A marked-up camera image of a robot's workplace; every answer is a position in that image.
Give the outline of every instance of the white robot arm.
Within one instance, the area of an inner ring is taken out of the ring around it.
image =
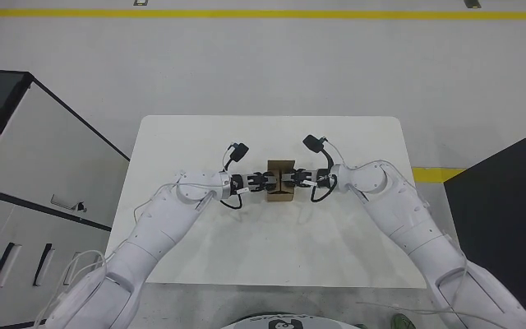
[[[329,168],[294,170],[283,174],[282,180],[301,188],[314,186],[314,202],[333,191],[356,193],[379,229],[408,254],[423,274],[437,311],[444,312],[441,317],[446,326],[526,327],[526,312],[520,303],[488,271],[468,262],[449,237],[438,230],[416,189],[392,164],[376,161],[358,169],[334,165],[323,150],[326,139],[311,137],[306,141],[307,147],[327,157]],[[241,191],[258,192],[275,186],[276,178],[270,173],[183,174],[176,183],[167,184],[156,193],[107,266],[92,271],[59,298],[46,327],[127,328],[137,312],[147,277],[184,237],[212,198],[226,199]],[[315,200],[316,188],[329,191]],[[498,325],[465,314],[490,318]]]

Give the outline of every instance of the yellow floor line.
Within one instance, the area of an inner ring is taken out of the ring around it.
[[[443,183],[463,171],[465,169],[413,167],[413,177],[417,183]]]
[[[306,10],[0,9],[4,17],[300,18],[334,20],[524,21],[526,12],[385,12]]]

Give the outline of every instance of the cabinet handle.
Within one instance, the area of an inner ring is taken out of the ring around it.
[[[88,208],[84,206],[84,202],[78,202],[74,206],[66,206],[60,202],[54,201],[54,198],[55,198],[55,195],[53,194],[53,196],[51,197],[51,200],[49,201],[51,202],[52,205],[60,206],[61,208],[68,209],[69,211],[82,211],[82,212],[88,211]]]

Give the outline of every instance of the green object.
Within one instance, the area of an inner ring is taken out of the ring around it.
[[[416,327],[408,317],[398,313],[391,318],[391,329],[416,329]]]

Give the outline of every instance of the cabinet door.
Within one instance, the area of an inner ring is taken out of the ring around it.
[[[0,192],[111,226],[128,161],[32,84],[0,136]],[[72,211],[83,202],[87,212]]]
[[[0,202],[0,206],[5,205],[6,202]],[[9,260],[11,268],[4,267],[0,271],[0,279],[3,279],[0,326],[34,321],[57,284],[59,291],[67,288],[63,280],[59,282],[59,278],[75,253],[91,249],[103,251],[108,239],[107,231],[14,206],[0,232],[0,253],[4,253],[10,243],[19,248],[14,261]],[[42,266],[39,285],[35,286],[35,274],[48,243],[48,249],[53,253]],[[76,264],[76,270],[93,263],[95,259],[94,253],[85,255]]]

